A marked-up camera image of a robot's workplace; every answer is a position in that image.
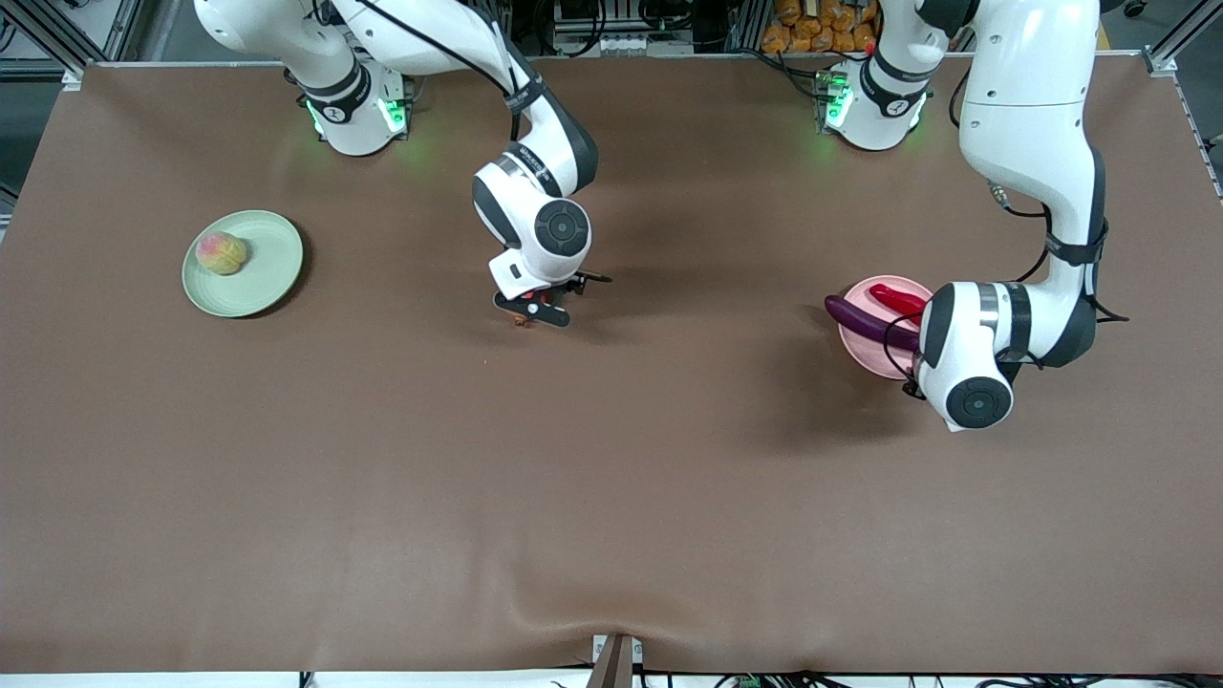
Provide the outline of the aluminium frame post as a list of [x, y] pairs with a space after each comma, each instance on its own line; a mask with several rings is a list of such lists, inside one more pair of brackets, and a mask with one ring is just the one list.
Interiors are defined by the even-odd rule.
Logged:
[[125, 60], [152, 0], [0, 0], [0, 83], [78, 82]]
[[1175, 57], [1223, 13], [1223, 0], [1196, 0], [1188, 13], [1155, 45], [1144, 46], [1144, 61], [1152, 77], [1167, 77], [1178, 70]]

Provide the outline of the white power strip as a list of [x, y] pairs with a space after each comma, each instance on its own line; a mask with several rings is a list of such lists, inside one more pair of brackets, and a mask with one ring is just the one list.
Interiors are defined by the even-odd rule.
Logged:
[[459, 62], [486, 49], [486, 20], [459, 0], [366, 0], [371, 13], [429, 49]]

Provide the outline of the long purple eggplant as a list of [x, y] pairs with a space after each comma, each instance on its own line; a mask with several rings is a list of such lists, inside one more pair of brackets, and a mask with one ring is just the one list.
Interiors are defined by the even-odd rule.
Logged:
[[862, 336], [862, 339], [906, 349], [910, 353], [916, 353], [920, 349], [920, 332], [900, 325], [892, 325], [890, 321], [883, 321], [879, 317], [873, 317], [857, 306], [852, 306], [850, 301], [839, 295], [827, 296], [823, 299], [823, 306], [839, 326]]

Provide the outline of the red chili pepper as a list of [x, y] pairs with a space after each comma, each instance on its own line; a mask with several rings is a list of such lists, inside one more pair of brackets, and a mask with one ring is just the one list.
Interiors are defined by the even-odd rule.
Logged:
[[881, 306], [894, 310], [898, 317], [918, 319], [927, 304], [927, 297], [917, 293], [909, 293], [899, 288], [887, 286], [887, 284], [873, 284], [868, 290], [870, 296]]

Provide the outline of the pile of orange bags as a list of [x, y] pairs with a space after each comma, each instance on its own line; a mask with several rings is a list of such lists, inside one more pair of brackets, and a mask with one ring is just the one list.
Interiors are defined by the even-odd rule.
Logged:
[[882, 31], [879, 0], [772, 0], [759, 51], [870, 54]]

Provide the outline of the brown post with white bracket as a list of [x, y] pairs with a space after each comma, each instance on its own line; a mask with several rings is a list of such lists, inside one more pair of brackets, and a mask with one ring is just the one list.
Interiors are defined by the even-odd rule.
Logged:
[[638, 637], [599, 634], [592, 638], [592, 671], [585, 688], [638, 688], [643, 665]]

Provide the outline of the brown table cover mat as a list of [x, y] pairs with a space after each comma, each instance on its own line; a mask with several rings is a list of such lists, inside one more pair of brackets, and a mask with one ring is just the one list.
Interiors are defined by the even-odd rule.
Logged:
[[[747, 57], [545, 61], [596, 136], [566, 330], [495, 310], [501, 97], [428, 82], [350, 160], [275, 67], [97, 67], [0, 244], [0, 672], [552, 667], [1223, 675], [1223, 205], [1173, 81], [1098, 57], [1101, 328], [951, 434], [822, 302], [1018, 277], [1043, 227], [936, 78], [863, 154]], [[187, 299], [230, 213], [300, 231], [256, 317]]]

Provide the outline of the pink round plate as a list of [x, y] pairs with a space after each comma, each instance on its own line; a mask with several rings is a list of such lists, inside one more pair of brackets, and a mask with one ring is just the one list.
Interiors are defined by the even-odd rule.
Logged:
[[[921, 286], [916, 280], [898, 277], [898, 275], [868, 277], [845, 291], [843, 299], [848, 299], [850, 304], [856, 306], [859, 310], [865, 310], [870, 317], [881, 319], [885, 325], [892, 319], [901, 317], [903, 313], [892, 307], [892, 299], [888, 302], [881, 301], [870, 291], [874, 284], [881, 284], [881, 286], [892, 291], [905, 293], [906, 299], [920, 299], [922, 308], [933, 295], [931, 288]], [[856, 360], [863, 369], [879, 375], [879, 378], [892, 380], [903, 380], [905, 378], [904, 371], [912, 369], [914, 353], [907, 352], [907, 349], [885, 347], [881, 341], [874, 341], [874, 339], [848, 330], [844, 325], [838, 325], [837, 328], [845, 349], [848, 349], [848, 356], [851, 356], [852, 360]]]

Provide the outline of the light green round plate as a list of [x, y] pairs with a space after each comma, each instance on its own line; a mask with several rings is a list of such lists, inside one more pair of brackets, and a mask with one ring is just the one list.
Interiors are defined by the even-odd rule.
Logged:
[[[227, 277], [201, 266], [194, 244], [205, 232], [226, 231], [245, 240], [248, 262]], [[187, 299], [210, 317], [256, 317], [284, 299], [301, 277], [305, 247], [300, 231], [274, 211], [249, 209], [230, 213], [209, 224], [183, 255], [181, 284]]]

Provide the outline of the yellow pink peach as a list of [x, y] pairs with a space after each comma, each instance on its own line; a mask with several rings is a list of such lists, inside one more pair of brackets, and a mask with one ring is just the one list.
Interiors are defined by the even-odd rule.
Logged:
[[231, 232], [210, 231], [194, 244], [194, 257], [203, 269], [227, 277], [245, 266], [249, 248], [245, 240]]

